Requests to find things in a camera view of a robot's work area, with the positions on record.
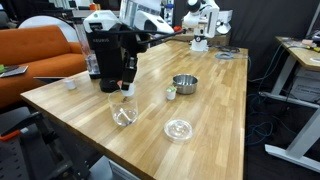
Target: black curtain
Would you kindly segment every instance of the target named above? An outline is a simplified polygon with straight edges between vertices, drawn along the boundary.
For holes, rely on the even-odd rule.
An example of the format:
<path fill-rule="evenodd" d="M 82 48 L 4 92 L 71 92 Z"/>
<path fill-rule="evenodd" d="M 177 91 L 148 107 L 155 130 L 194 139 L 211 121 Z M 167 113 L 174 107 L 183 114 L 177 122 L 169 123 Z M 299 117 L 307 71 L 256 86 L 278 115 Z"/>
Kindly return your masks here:
<path fill-rule="evenodd" d="M 275 36 L 304 38 L 319 0 L 216 0 L 220 10 L 233 10 L 230 45 L 249 49 L 252 62 L 248 79 L 262 77 L 279 46 Z M 175 1 L 175 25 L 188 12 L 186 0 Z M 265 80 L 274 83 L 279 67 Z"/>

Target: stainless steel bowl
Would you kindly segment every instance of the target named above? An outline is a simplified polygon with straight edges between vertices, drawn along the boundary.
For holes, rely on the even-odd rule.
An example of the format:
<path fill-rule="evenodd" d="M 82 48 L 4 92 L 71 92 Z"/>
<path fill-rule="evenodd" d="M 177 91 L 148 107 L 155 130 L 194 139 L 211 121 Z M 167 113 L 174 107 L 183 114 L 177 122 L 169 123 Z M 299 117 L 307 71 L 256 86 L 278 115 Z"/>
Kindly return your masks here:
<path fill-rule="evenodd" d="M 192 94 L 196 91 L 198 79 L 190 74 L 178 74 L 173 77 L 173 85 L 177 93 Z"/>

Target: wooden table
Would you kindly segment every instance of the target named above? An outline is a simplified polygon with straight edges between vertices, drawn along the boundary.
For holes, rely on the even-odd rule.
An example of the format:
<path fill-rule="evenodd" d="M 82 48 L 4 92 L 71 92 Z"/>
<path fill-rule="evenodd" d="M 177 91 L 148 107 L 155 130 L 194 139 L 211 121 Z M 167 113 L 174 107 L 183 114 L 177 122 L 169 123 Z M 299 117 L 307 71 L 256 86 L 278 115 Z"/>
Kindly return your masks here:
<path fill-rule="evenodd" d="M 219 60 L 216 53 L 169 41 L 139 54 L 139 119 L 128 127 L 113 121 L 108 93 L 87 72 L 73 76 L 75 90 L 58 81 L 22 98 L 141 179 L 243 179 L 247 58 Z M 197 91 L 168 101 L 166 87 L 179 73 L 198 77 Z M 164 124 L 175 118 L 193 126 L 189 142 L 165 135 Z"/>
<path fill-rule="evenodd" d="M 263 94 L 277 100 L 288 101 L 295 104 L 317 108 L 317 111 L 312 115 L 312 117 L 309 119 L 309 121 L 302 128 L 302 130 L 299 132 L 299 134 L 287 149 L 282 149 L 266 144 L 265 150 L 270 155 L 282 158 L 286 161 L 295 163 L 297 165 L 320 173 L 320 162 L 304 156 L 304 154 L 320 137 L 319 105 L 280 95 L 280 92 L 285 82 L 287 81 L 295 63 L 299 62 L 301 66 L 306 69 L 320 70 L 320 62 L 311 60 L 311 58 L 320 58 L 320 54 L 304 48 L 294 47 L 296 46 L 296 44 L 292 43 L 292 40 L 288 38 L 277 37 L 277 40 L 290 53 L 290 56 L 287 58 L 271 93 Z"/>

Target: orange couch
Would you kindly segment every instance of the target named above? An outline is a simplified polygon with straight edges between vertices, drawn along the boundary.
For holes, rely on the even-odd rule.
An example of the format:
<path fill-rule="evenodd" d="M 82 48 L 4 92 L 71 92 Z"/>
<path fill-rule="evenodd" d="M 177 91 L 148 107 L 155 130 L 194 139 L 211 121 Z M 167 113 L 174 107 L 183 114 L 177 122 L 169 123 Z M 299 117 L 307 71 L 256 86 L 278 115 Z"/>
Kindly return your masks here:
<path fill-rule="evenodd" d="M 68 77 L 86 70 L 80 44 L 68 42 L 55 25 L 1 30 L 0 64 L 29 66 L 24 74 L 0 78 L 0 109 L 44 85 L 33 77 Z"/>

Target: glass cup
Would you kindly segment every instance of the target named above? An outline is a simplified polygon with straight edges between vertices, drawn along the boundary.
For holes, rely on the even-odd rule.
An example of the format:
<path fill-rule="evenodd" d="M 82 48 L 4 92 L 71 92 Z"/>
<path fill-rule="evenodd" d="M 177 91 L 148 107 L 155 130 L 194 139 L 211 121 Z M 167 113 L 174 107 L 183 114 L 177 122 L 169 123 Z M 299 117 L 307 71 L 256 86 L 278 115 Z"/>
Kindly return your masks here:
<path fill-rule="evenodd" d="M 138 103 L 134 96 L 123 96 L 117 90 L 109 94 L 108 101 L 113 120 L 120 126 L 128 126 L 138 119 Z"/>

